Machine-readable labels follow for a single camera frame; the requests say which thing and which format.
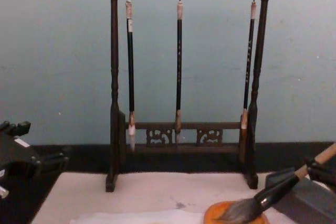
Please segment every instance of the carved wooden panel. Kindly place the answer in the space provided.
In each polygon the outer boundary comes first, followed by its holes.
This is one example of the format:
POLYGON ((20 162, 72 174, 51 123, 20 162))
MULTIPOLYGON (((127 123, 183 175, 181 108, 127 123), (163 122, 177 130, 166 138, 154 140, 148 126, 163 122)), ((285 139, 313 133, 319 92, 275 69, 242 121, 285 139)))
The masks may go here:
POLYGON ((223 142, 222 129, 197 130, 197 145, 219 146, 223 142))
POLYGON ((147 129, 146 139, 147 146, 150 145, 172 145, 173 144, 173 129, 147 129))

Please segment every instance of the bamboo brush handle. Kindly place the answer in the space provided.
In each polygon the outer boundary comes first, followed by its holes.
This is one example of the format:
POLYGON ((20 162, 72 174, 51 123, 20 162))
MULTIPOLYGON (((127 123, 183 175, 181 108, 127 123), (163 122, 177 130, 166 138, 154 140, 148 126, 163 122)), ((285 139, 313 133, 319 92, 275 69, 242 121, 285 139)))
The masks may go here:
MULTIPOLYGON (((323 152, 321 152, 319 155, 315 157, 316 162, 319 164, 324 164, 327 162, 329 159, 331 159, 333 156, 336 155, 336 143, 333 145, 329 146, 327 149, 325 149, 323 152)), ((307 176, 308 171, 307 171, 307 165, 304 165, 300 169, 298 169, 295 172, 296 176, 301 180, 304 177, 307 176)))

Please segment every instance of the brush rack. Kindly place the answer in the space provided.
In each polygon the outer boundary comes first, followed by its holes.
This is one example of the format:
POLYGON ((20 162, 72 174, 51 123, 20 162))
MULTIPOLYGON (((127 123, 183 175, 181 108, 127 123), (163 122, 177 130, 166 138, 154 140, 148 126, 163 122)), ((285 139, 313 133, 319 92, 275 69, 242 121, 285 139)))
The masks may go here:
MULTIPOLYGON (((112 192, 122 165, 126 161, 126 153, 131 152, 126 145, 126 130, 128 122, 118 105, 118 0, 111 1, 111 75, 112 75, 112 105, 110 113, 110 169, 106 178, 106 191, 112 192)), ((258 176, 255 167, 255 130, 257 122, 257 97, 259 77, 263 56, 267 6, 269 0, 261 0, 257 43, 254 58, 253 82, 251 100, 248 107, 247 137, 242 138, 241 122, 182 122, 182 130, 195 130, 197 141, 190 143, 173 143, 174 122, 136 123, 136 129, 146 130, 146 144, 137 144, 136 153, 235 153, 242 174, 250 188, 256 189, 258 176), (240 130, 238 144, 223 143, 223 130, 240 130)))

